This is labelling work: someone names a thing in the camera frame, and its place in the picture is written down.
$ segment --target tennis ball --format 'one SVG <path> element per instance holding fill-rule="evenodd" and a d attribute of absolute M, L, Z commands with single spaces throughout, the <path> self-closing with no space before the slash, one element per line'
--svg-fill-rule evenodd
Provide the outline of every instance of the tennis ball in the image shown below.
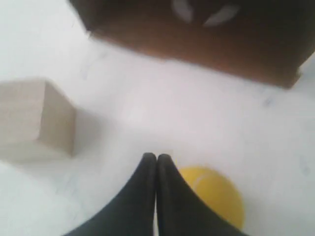
<path fill-rule="evenodd" d="M 196 195 L 215 213 L 234 227 L 243 227 L 245 213 L 240 193 L 220 173 L 203 167 L 180 169 L 180 173 Z"/>

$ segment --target wooden block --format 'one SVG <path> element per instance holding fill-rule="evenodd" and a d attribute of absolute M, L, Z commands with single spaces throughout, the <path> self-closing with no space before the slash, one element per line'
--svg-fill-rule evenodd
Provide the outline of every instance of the wooden block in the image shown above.
<path fill-rule="evenodd" d="M 0 159 L 56 159 L 73 152 L 76 111 L 45 80 L 0 84 Z"/>

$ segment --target white marble floor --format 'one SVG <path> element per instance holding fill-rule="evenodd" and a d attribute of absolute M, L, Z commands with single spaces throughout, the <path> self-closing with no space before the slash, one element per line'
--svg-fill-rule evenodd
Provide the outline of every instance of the white marble floor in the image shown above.
<path fill-rule="evenodd" d="M 2 0 L 0 19 L 0 81 L 50 78 L 79 108 L 74 159 L 0 162 L 1 236 L 73 229 L 110 201 L 145 151 L 231 178 L 250 235 L 313 234 L 312 63 L 284 90 L 89 39 L 65 0 Z"/>

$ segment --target cardboard box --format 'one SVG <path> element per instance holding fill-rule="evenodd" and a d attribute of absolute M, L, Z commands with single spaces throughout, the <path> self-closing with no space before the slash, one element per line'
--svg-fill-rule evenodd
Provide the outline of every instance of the cardboard box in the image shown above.
<path fill-rule="evenodd" d="M 189 24 L 174 12 L 174 0 L 70 1 L 95 37 L 277 86 L 292 86 L 315 50 L 312 0 L 190 0 L 200 17 Z M 233 19 L 200 23 L 226 4 L 239 7 Z"/>

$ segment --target white floor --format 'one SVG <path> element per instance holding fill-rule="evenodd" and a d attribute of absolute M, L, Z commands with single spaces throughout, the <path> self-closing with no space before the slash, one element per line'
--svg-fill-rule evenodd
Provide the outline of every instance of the white floor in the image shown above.
<path fill-rule="evenodd" d="M 73 160 L 0 162 L 1 236 L 65 234 L 110 201 L 145 151 L 230 177 L 247 234 L 314 234 L 311 65 L 284 90 L 144 57 L 89 39 L 64 0 L 2 0 L 0 29 L 0 81 L 47 77 L 79 107 Z"/>

